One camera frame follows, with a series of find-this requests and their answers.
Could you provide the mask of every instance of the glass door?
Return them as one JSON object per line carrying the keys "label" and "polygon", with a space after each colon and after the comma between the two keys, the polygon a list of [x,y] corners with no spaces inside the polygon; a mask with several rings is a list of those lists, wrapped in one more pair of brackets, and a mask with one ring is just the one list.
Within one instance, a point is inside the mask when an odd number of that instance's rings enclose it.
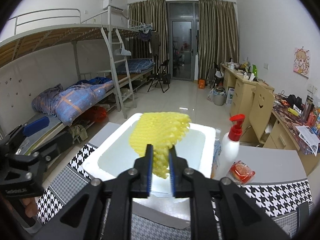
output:
{"label": "glass door", "polygon": [[169,56],[173,78],[194,80],[197,21],[194,2],[168,2]]}

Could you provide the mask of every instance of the white basin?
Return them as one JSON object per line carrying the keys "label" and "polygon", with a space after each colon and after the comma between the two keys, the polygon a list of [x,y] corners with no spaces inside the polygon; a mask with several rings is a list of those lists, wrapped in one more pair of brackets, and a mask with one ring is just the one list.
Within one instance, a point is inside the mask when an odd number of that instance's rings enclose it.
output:
{"label": "white basin", "polygon": [[[91,178],[100,178],[103,181],[114,179],[121,172],[133,167],[134,161],[139,158],[139,155],[129,145],[129,136],[141,115],[134,114],[130,117],[84,161],[82,166]],[[189,167],[200,171],[205,177],[209,178],[211,175],[214,141],[214,128],[190,123],[189,132],[175,146],[177,156],[185,158]],[[178,217],[183,217],[184,220],[188,220],[190,217],[190,211],[185,210],[188,209],[188,204],[181,206],[178,203],[187,199],[172,198],[170,177],[162,179],[152,174],[151,194],[154,197],[143,200],[134,199],[134,202],[157,209],[160,203],[158,205],[155,202],[161,202],[161,199],[163,199],[166,203],[166,208],[163,210],[163,208],[159,207],[161,209],[158,210],[159,212],[166,213],[169,216],[175,216],[175,213],[177,213],[179,214]],[[168,203],[175,206],[168,208]]]}

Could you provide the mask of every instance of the red pump dispenser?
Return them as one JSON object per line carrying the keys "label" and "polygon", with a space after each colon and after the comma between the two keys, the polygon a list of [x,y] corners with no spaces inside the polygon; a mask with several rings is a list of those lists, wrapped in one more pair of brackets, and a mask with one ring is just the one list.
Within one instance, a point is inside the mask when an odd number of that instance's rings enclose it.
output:
{"label": "red pump dispenser", "polygon": [[240,137],[242,135],[242,124],[244,122],[245,115],[244,114],[237,114],[235,116],[230,117],[230,121],[236,122],[231,128],[229,132],[229,139],[237,142],[240,140]]}

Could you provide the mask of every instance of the green object on desk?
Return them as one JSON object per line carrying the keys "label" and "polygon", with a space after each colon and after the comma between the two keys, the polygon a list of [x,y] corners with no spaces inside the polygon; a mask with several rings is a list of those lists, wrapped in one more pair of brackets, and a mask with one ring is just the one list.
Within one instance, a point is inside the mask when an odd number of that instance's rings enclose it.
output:
{"label": "green object on desk", "polygon": [[255,76],[256,78],[258,78],[256,65],[252,65],[252,73],[254,74],[254,76]]}

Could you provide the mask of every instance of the anime girl picture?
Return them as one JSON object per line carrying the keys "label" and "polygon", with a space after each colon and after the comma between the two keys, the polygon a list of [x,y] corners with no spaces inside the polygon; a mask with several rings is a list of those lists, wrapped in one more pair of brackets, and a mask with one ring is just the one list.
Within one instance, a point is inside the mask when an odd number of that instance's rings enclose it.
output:
{"label": "anime girl picture", "polygon": [[295,48],[293,71],[309,78],[310,72],[310,51]]}

